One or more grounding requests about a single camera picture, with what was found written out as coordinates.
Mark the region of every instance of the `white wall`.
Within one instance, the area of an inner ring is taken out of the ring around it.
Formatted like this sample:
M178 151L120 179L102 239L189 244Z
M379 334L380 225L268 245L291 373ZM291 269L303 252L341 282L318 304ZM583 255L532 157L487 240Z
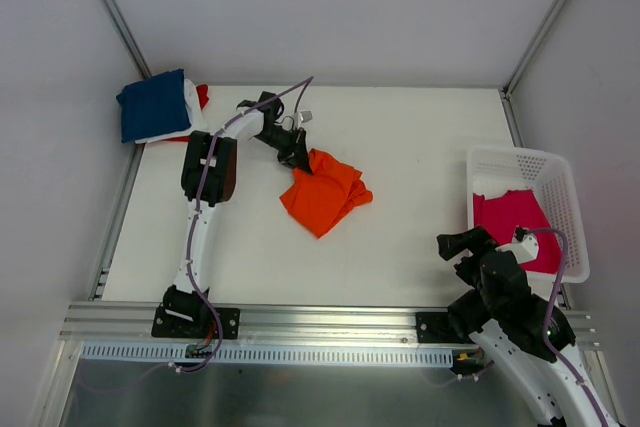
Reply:
M526 145L572 164L591 278L571 294L639 425L640 0L571 0L514 99Z
M552 0L118 0L152 70L286 84L503 86Z
M128 149L137 75L98 0L0 0L0 423L27 420L90 282Z

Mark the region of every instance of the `black mounting plate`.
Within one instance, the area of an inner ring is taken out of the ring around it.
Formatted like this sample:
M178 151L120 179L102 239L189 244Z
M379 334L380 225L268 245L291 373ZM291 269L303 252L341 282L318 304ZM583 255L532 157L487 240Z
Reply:
M225 340L236 340L240 330L240 309L216 308L222 322L222 338ZM162 304L156 309L151 328L151 337L166 339L204 339L209 333L209 324L213 322L213 315L210 321L202 324L195 324L186 319L181 319L175 315L167 313ZM218 332L213 334L213 339L218 338Z
M419 344L472 344L460 339L449 324L449 314L442 312L416 312L416 334Z

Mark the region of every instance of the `laundry basket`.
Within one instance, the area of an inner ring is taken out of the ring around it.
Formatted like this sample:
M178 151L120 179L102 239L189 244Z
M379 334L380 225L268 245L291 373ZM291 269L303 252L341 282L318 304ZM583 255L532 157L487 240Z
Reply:
M500 197L508 190L532 189L553 227L569 239L564 282L589 277L589 259L580 207L569 162L559 155L516 147L477 146L467 155L467 216L474 224L473 194ZM527 272L529 279L553 280L555 274Z

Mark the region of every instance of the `navy blue folded cloth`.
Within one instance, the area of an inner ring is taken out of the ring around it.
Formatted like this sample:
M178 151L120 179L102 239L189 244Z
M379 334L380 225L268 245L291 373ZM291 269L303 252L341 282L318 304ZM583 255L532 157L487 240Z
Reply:
M129 84L116 100L122 107L123 144L191 127L184 100L183 69Z

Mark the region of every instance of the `white table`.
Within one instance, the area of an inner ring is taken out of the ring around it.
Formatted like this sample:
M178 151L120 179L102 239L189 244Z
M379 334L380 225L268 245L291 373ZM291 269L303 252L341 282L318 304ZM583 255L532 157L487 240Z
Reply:
M280 87L209 89L218 128L243 99ZM285 98L288 112L295 96ZM310 87L307 145L362 170L373 203L317 240L279 196L292 184L276 152L239 146L237 185L222 207L210 298L220 303L446 306L468 287L437 254L435 237L466 229L467 149L512 145L496 90ZM104 300L159 302L180 262L186 144L148 145ZM542 290L548 289L545 284Z

